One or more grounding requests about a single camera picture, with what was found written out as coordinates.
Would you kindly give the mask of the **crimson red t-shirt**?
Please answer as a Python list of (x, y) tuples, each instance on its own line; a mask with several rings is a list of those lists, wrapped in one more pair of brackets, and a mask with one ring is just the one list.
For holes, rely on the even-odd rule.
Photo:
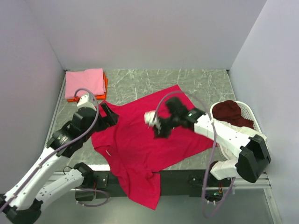
[(128, 198), (155, 210), (160, 199), (159, 171), (213, 146), (213, 141), (189, 129), (175, 128), (165, 138), (155, 138), (144, 114), (156, 109), (178, 85), (157, 91), (125, 105), (106, 104), (119, 119), (116, 125), (94, 133), (93, 148), (108, 162)]

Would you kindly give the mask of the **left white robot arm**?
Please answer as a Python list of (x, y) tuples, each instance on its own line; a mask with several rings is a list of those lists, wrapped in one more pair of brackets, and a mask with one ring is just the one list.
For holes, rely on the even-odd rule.
[(83, 106), (71, 120), (53, 133), (39, 159), (25, 176), (0, 196), (0, 211), (13, 224), (33, 224), (41, 212), (71, 189), (93, 191), (94, 171), (85, 163), (76, 164), (67, 174), (47, 185), (56, 169), (82, 148), (95, 133), (117, 124), (119, 116), (106, 103), (100, 104), (101, 116), (93, 106)]

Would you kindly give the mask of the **cream white t-shirt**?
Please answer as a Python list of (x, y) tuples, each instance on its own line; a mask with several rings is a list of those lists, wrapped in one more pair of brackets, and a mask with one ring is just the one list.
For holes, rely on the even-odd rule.
[[(219, 122), (222, 123), (223, 125), (231, 128), (231, 129), (237, 131), (237, 132), (246, 134), (250, 137), (254, 137), (256, 134), (260, 135), (261, 137), (263, 137), (263, 139), (265, 141), (267, 141), (267, 137), (263, 133), (258, 132), (255, 129), (252, 129), (252, 128), (249, 128), (249, 127), (246, 127), (246, 126), (242, 126), (242, 127), (234, 126), (234, 125), (232, 125), (228, 122), (225, 122), (225, 121), (219, 121)], [(220, 147), (221, 153), (223, 154), (223, 157), (225, 157), (228, 160), (235, 158), (235, 156), (228, 149), (226, 149), (224, 146), (220, 145), (219, 147)]]

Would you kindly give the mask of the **white laundry basket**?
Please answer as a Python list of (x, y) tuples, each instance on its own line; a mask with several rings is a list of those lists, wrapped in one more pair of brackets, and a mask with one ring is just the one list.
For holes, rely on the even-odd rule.
[[(254, 124), (253, 124), (254, 129), (255, 129), (256, 131), (258, 131), (258, 132), (261, 132), (260, 127), (259, 127), (259, 125), (258, 125), (258, 123), (257, 123), (257, 120), (256, 120), (256, 118), (255, 118), (255, 116), (254, 116), (254, 114), (253, 114), (251, 108), (250, 108), (248, 105), (246, 105), (245, 103), (241, 102), (241, 101), (235, 101), (235, 102), (236, 102), (236, 103), (239, 105), (239, 107), (241, 108), (242, 116), (243, 116), (245, 119), (252, 120), (252, 121), (254, 122)], [(217, 104), (217, 103), (214, 103), (214, 104), (211, 106), (211, 108), (210, 108), (210, 113), (211, 113), (212, 117), (213, 117), (213, 114), (212, 114), (212, 108), (213, 108), (213, 106), (215, 106), (216, 104)]]

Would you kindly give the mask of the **aluminium frame rail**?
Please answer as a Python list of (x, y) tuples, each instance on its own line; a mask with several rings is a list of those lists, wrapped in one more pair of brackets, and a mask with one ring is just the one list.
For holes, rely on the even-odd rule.
[[(211, 150), (206, 150), (202, 153), (188, 157), (174, 165), (171, 165), (163, 170), (185, 170), (185, 169), (204, 169), (207, 168), (207, 163), (209, 162)], [(65, 175), (67, 171), (63, 172), (63, 168), (69, 170), (75, 164), (83, 162), (88, 165), (93, 171), (110, 171), (110, 166), (106, 159), (99, 153), (92, 154), (78, 154), (74, 155), (69, 161), (64, 162), (57, 171), (52, 174), (45, 185), (49, 185), (54, 181), (58, 180), (60, 177)], [(255, 183), (250, 183), (241, 177), (236, 177), (233, 184), (233, 188), (236, 189), (268, 189), (270, 188), (270, 182), (268, 176), (265, 172), (261, 174), (259, 179)]]

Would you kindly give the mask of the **dark maroon t-shirt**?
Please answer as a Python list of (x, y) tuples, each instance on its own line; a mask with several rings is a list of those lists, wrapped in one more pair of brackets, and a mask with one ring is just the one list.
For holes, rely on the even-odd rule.
[(254, 129), (254, 122), (242, 116), (241, 108), (232, 100), (217, 103), (212, 108), (213, 117), (219, 121), (225, 121), (237, 127)]

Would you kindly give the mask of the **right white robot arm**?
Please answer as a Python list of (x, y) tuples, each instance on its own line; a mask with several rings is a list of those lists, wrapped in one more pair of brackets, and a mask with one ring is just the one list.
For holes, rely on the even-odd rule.
[(215, 140), (232, 154), (232, 158), (217, 161), (210, 167), (210, 172), (205, 174), (208, 185), (216, 186), (222, 179), (237, 176), (255, 183), (270, 164), (269, 150), (260, 133), (250, 136), (234, 130), (198, 108), (187, 109), (177, 97), (167, 100), (166, 107), (170, 113), (167, 118), (158, 116), (157, 111), (144, 114), (144, 121), (153, 127), (155, 137), (167, 138), (173, 128), (181, 126)]

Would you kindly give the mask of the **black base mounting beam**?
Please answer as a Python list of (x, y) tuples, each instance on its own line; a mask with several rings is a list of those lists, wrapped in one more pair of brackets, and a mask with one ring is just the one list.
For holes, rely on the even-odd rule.
[[(160, 175), (161, 196), (201, 196), (204, 169), (163, 170), (158, 174)], [(75, 193), (75, 198), (80, 202), (105, 198), (106, 196), (102, 193), (82, 189), (101, 190), (108, 193), (110, 197), (127, 196), (118, 178), (110, 171), (94, 171), (92, 177), (87, 178)]]

